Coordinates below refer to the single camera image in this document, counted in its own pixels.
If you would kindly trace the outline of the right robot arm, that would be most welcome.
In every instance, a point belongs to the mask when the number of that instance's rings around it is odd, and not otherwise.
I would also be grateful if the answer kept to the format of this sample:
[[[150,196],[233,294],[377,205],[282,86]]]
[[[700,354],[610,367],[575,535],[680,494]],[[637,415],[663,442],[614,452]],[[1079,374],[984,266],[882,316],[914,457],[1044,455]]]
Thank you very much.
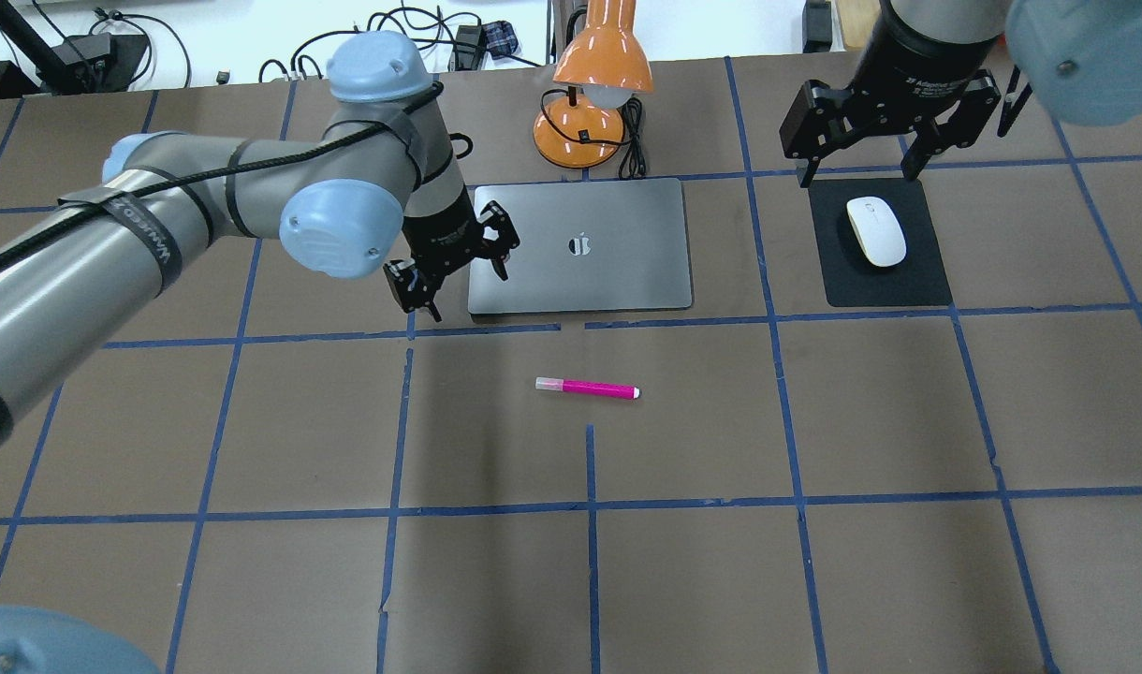
[[[780,138],[809,187],[830,154],[912,134],[912,180],[994,114],[1006,136],[1030,98],[1073,126],[1142,115],[1142,1],[884,1],[849,85],[803,82]]]

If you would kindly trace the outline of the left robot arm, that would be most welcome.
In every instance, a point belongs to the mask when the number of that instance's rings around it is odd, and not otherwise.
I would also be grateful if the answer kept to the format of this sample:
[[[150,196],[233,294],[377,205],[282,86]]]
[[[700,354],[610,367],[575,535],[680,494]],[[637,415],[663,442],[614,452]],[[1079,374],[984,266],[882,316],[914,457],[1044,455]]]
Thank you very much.
[[[473,204],[439,110],[443,86],[399,33],[360,33],[328,64],[337,110],[319,142],[132,134],[100,184],[61,196],[0,249],[0,447],[113,332],[225,236],[278,240],[337,280],[383,271],[399,306],[520,238],[502,206]]]

